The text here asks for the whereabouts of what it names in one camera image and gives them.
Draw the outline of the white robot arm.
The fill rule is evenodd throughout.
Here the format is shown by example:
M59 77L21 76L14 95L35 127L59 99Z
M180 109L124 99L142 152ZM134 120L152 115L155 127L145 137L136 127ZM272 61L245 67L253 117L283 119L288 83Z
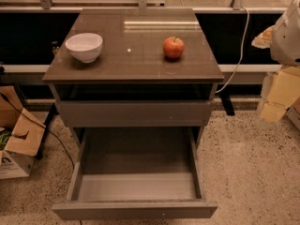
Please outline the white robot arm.
M271 58L285 66L300 66L300 0L293 0L276 23L258 36L251 45L269 49Z

